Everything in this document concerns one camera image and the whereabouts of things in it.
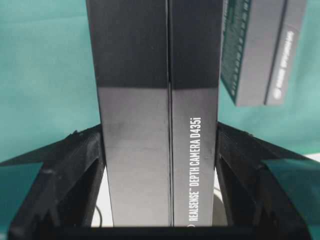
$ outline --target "small box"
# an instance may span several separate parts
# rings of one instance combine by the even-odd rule
[[[284,102],[306,1],[224,1],[221,79],[235,105]]]

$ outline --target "product box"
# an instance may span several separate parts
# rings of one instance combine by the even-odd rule
[[[171,225],[166,0],[87,0],[115,227]]]
[[[174,226],[212,226],[223,1],[168,11]]]
[[[221,79],[235,105],[284,102],[306,1],[224,1]]]
[[[114,226],[211,226],[223,0],[87,8]]]

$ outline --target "box spine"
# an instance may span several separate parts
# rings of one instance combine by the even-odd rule
[[[169,0],[175,227],[212,226],[222,0]]]
[[[87,0],[115,227],[171,225],[167,0]]]
[[[306,0],[286,1],[265,105],[281,105],[285,101],[306,4]]]

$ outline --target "teal tape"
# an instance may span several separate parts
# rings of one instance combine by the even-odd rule
[[[10,224],[41,166],[42,163],[0,166],[0,240],[7,240]]]
[[[320,163],[311,159],[263,162],[302,216],[312,239],[320,240]]]

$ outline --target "black cable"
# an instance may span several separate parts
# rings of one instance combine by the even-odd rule
[[[97,210],[98,214],[99,214],[99,217],[100,217],[100,225],[99,225],[99,228],[102,227],[102,214],[101,214],[101,211],[100,211],[100,208],[95,205],[95,209]]]

